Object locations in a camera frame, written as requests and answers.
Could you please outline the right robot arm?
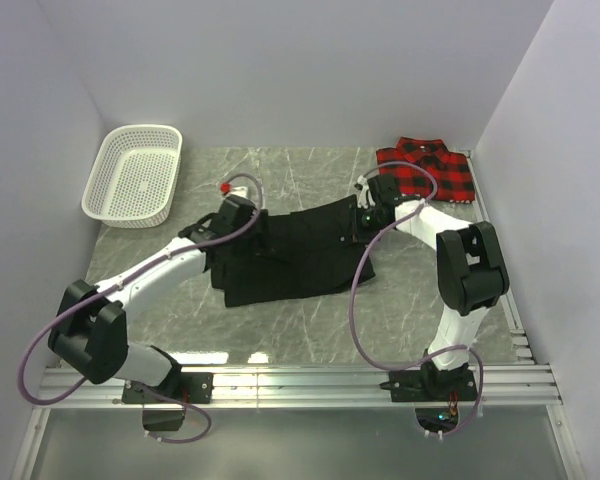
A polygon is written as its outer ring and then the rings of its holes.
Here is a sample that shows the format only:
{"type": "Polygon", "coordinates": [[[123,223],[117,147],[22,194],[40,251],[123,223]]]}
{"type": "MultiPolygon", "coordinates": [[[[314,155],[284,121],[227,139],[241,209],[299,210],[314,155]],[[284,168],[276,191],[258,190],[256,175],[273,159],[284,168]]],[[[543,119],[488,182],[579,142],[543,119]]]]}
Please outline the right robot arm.
{"type": "Polygon", "coordinates": [[[469,223],[457,219],[425,200],[382,204],[369,200],[365,194],[358,200],[356,225],[374,236],[353,276],[349,328],[359,355],[377,369],[391,368],[364,351],[354,318],[355,296],[364,264],[374,246],[391,230],[410,235],[435,251],[437,287],[444,307],[436,335],[420,360],[421,364],[433,364],[421,374],[420,385],[429,398],[445,398],[456,385],[452,371],[477,356],[472,345],[483,319],[509,291],[509,275],[495,227],[487,221],[469,223]]]}

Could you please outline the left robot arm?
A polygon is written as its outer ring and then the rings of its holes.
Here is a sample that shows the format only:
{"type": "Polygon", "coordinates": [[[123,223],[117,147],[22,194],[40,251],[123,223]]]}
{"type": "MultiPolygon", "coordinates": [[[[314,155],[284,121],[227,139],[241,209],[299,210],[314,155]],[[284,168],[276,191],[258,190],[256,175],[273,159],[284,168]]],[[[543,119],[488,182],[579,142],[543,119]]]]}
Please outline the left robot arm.
{"type": "Polygon", "coordinates": [[[93,384],[112,378],[143,385],[159,402],[181,390],[181,365],[155,346],[133,343],[128,326],[186,280],[205,273],[215,251],[256,231],[261,203],[230,194],[216,213],[183,228],[161,250],[123,273],[94,285],[68,287],[50,350],[93,384]]]}

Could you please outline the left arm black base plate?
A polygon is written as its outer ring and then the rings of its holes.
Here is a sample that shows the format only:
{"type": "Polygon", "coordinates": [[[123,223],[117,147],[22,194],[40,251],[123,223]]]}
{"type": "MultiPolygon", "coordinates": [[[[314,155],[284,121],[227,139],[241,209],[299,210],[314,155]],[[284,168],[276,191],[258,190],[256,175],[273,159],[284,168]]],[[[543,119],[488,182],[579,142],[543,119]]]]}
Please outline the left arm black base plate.
{"type": "Polygon", "coordinates": [[[160,387],[144,387],[131,383],[124,387],[123,404],[155,404],[166,401],[209,404],[212,399],[214,375],[211,372],[184,372],[177,380],[160,387]]]}

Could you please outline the black long sleeve shirt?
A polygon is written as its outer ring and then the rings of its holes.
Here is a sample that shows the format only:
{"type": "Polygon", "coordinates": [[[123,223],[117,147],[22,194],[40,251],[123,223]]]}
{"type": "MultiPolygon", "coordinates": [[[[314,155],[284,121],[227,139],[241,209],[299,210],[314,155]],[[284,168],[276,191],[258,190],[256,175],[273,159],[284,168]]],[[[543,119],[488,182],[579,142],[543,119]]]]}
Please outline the black long sleeve shirt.
{"type": "Polygon", "coordinates": [[[366,245],[356,239],[357,199],[270,216],[264,236],[218,247],[211,286],[228,308],[349,290],[366,245]]]}

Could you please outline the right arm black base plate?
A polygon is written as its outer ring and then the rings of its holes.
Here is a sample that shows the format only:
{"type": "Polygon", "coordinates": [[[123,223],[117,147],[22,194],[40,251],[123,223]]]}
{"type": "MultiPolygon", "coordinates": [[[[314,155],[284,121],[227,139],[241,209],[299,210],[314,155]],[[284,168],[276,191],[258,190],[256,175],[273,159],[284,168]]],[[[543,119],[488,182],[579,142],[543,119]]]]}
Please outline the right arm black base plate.
{"type": "Polygon", "coordinates": [[[462,369],[392,371],[379,387],[389,392],[393,403],[474,401],[478,397],[473,372],[462,369]]]}

